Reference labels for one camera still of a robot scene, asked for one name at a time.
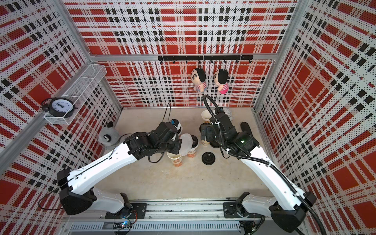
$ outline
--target plush doll in striped shirt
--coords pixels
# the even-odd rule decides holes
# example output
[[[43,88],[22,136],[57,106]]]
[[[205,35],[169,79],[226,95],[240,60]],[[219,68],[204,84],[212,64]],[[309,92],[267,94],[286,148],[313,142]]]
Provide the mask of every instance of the plush doll in striped shirt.
[[[204,92],[208,86],[206,85],[206,74],[202,68],[195,68],[191,73],[191,81],[196,85],[199,92]]]
[[[229,72],[224,69],[218,69],[214,74],[214,83],[218,86],[218,91],[221,94],[225,94],[229,90],[228,76]]]

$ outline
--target plaid pattern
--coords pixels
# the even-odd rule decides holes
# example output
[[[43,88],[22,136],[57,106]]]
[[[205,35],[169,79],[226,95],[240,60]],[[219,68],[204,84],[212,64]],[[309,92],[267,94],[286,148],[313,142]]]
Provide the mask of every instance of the plaid pattern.
[[[375,234],[376,1],[310,0],[300,23],[258,112],[326,230]]]
[[[0,151],[86,62],[50,1],[0,4]]]
[[[0,3],[0,151],[86,62],[51,1]],[[37,202],[56,173],[99,157],[97,133],[119,115],[99,85],[69,126],[45,125],[0,177],[0,234],[54,234],[64,211]],[[58,208],[51,194],[42,203]]]
[[[123,107],[204,105],[202,95],[208,94],[218,105],[252,107],[271,66],[271,61],[188,61],[162,62],[100,62],[106,66],[106,79]],[[193,69],[201,66],[206,73],[208,88],[200,93],[191,82]],[[214,73],[224,68],[229,72],[229,91],[222,95],[214,84]]]
[[[45,125],[0,178],[0,233],[54,234],[64,210],[46,211],[38,201],[57,188],[56,174],[74,170],[100,157],[98,133],[120,113],[99,84],[69,126]],[[41,206],[61,208],[59,195]]]
[[[297,3],[63,2],[94,55],[275,53]]]

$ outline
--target plush doll in pink shirt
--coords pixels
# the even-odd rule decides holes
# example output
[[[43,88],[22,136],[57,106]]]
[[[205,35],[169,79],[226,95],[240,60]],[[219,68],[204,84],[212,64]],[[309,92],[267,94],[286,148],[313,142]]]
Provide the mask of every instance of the plush doll in pink shirt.
[[[218,69],[214,74],[214,83],[218,86],[218,91],[221,94],[226,94],[229,90],[228,77],[229,72],[224,69]]]
[[[196,85],[199,92],[204,92],[208,86],[206,85],[206,74],[202,68],[195,68],[191,73],[191,81]]]

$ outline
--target wall shelf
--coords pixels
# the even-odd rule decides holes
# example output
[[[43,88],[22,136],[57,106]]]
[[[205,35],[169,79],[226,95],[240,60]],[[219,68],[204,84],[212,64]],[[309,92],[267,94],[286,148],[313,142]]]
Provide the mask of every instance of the wall shelf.
[[[107,71],[104,65],[90,64],[86,65],[85,70],[80,77],[72,84],[72,86],[61,96],[74,102],[74,112],[70,117],[54,117],[49,112],[44,115],[44,118],[51,124],[69,125],[81,110],[83,104],[87,101],[90,94],[98,83],[104,78]]]

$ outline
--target white floor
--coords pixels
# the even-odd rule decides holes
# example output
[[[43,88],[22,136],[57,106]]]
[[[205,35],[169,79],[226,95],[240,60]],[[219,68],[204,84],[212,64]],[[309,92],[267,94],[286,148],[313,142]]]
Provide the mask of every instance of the white floor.
[[[178,119],[183,133],[200,139],[199,126],[203,123],[201,112],[205,108],[172,108],[170,119]],[[260,142],[260,133],[250,108],[231,108],[232,123],[237,131],[240,123],[246,121],[254,137]],[[137,131],[150,132],[162,121],[165,109],[124,109],[117,122],[120,134]],[[215,162],[205,165],[201,161],[204,152],[215,154]],[[152,161],[160,154],[151,156]],[[199,145],[196,157],[183,157],[183,165],[174,167],[165,155],[159,163],[150,163],[147,157],[119,169],[99,182],[96,187],[111,193],[126,193],[130,200],[136,199],[193,199],[239,197],[243,192],[258,196],[272,196],[272,193],[245,164],[235,157],[224,159],[219,149]]]

